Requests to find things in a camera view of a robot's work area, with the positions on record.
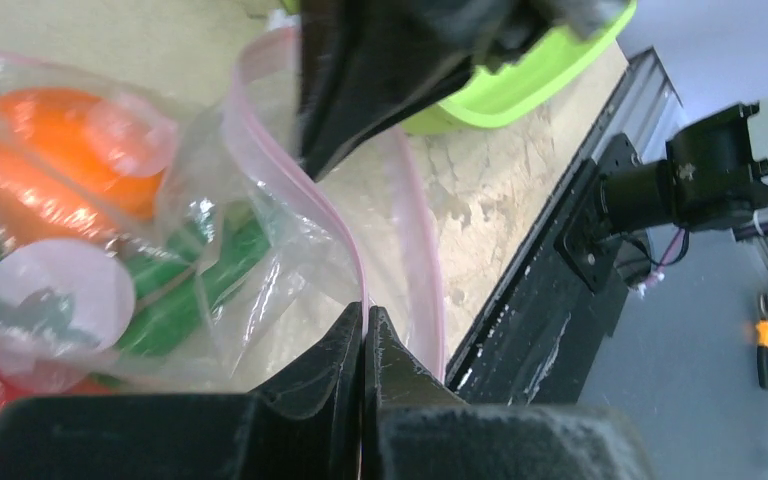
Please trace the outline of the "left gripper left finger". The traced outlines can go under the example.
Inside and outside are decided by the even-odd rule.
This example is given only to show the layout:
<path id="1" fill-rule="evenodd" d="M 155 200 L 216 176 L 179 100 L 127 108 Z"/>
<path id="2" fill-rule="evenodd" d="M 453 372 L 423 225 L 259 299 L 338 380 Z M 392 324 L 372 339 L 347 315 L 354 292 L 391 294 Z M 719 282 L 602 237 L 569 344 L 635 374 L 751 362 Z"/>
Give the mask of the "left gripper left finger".
<path id="1" fill-rule="evenodd" d="M 0 479 L 352 479 L 363 309 L 247 393 L 31 397 L 0 412 Z"/>

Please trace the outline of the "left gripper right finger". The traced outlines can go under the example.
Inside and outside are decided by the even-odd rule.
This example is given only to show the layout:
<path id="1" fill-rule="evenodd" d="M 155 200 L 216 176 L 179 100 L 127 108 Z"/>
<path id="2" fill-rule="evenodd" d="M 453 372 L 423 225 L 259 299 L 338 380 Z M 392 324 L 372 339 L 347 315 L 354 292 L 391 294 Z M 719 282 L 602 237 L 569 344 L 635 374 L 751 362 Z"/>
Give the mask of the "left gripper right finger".
<path id="1" fill-rule="evenodd" d="M 652 479 L 639 435 L 615 411 L 470 405 L 369 311 L 364 347 L 365 479 Z"/>

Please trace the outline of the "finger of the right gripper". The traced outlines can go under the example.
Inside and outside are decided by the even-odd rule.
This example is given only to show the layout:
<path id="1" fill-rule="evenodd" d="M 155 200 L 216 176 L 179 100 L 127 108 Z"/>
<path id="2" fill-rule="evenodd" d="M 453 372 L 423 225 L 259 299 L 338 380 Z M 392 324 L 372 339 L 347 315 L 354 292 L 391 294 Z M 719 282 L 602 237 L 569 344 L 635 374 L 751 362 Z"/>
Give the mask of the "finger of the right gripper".
<path id="1" fill-rule="evenodd" d="M 382 131 L 520 60 L 553 27 L 589 40 L 625 1 L 301 1 L 299 163 L 313 180 Z"/>

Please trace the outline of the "clear zip top bag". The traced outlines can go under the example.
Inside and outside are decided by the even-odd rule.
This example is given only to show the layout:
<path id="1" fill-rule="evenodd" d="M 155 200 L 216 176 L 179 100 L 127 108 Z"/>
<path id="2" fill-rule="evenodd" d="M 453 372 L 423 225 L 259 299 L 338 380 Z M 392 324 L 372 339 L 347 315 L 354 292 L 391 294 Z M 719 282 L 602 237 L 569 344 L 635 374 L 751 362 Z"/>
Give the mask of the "clear zip top bag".
<path id="1" fill-rule="evenodd" d="M 69 66 L 0 52 L 0 95 L 34 87 L 133 95 L 179 125 L 152 219 L 114 238 L 162 245 L 192 222 L 256 220 L 263 258 L 193 334 L 162 357 L 37 358 L 140 390 L 245 389 L 319 340 L 349 304 L 387 308 L 398 338 L 435 377 L 445 372 L 443 281 L 432 215 L 409 142 L 391 128 L 324 183 L 291 152 L 297 34 L 262 35 L 239 57 L 226 96 L 199 113 Z"/>

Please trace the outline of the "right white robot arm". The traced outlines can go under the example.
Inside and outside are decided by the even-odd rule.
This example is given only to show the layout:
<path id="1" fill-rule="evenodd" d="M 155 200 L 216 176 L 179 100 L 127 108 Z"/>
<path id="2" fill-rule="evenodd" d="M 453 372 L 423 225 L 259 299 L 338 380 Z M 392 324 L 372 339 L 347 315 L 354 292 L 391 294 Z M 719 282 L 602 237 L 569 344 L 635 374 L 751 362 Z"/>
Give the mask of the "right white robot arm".
<path id="1" fill-rule="evenodd" d="M 313 179 L 366 140 L 519 61 L 556 26 L 587 40 L 622 1 L 303 1 L 298 156 Z M 565 229 L 604 239 L 673 224 L 695 232 L 768 207 L 768 100 L 691 124 L 663 160 L 599 174 Z"/>

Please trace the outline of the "green fake bean pod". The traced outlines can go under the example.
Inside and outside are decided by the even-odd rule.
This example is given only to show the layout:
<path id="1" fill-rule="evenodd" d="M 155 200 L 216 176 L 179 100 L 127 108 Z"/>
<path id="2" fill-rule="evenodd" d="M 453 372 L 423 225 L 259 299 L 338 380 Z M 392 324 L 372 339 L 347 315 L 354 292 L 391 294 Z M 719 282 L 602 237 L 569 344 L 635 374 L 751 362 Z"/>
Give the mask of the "green fake bean pod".
<path id="1" fill-rule="evenodd" d="M 254 219 L 221 230 L 188 222 L 160 246 L 67 233 L 0 238 L 0 350 L 46 359 L 165 356 L 268 249 Z"/>

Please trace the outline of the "orange fake fruit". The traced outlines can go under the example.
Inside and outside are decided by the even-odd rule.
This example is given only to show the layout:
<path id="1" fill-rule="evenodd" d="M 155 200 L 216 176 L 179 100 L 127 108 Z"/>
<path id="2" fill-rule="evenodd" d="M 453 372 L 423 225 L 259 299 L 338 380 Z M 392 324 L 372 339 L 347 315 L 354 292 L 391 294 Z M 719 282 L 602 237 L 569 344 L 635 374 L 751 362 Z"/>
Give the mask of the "orange fake fruit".
<path id="1" fill-rule="evenodd" d="M 178 123 L 133 95 L 34 87 L 0 95 L 0 242 L 104 243 L 148 223 Z"/>

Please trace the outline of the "green plastic tray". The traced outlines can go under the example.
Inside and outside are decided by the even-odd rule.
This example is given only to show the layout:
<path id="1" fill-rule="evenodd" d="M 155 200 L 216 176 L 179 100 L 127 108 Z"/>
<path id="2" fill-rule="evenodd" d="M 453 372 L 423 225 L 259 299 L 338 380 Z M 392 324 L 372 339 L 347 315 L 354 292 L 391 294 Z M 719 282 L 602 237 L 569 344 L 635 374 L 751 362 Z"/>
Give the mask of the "green plastic tray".
<path id="1" fill-rule="evenodd" d="M 286 9 L 300 22 L 299 2 L 287 2 Z M 520 60 L 497 70 L 476 68 L 455 93 L 397 124 L 414 134 L 511 124 L 563 89 L 614 42 L 636 10 L 635 2 L 625 2 L 619 19 L 593 38 L 578 40 L 570 28 L 553 27 Z"/>

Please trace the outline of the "black metal base frame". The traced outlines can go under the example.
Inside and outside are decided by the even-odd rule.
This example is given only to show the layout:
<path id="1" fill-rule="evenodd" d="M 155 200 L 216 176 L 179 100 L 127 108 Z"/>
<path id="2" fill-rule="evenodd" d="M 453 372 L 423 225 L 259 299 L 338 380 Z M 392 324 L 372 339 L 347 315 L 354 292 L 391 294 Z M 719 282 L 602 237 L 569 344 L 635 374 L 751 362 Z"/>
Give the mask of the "black metal base frame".
<path id="1" fill-rule="evenodd" d="M 578 401 L 626 288 L 614 247 L 566 249 L 570 217 L 592 209 L 598 177 L 632 166 L 623 134 L 580 151 L 449 362 L 447 387 L 473 404 Z"/>

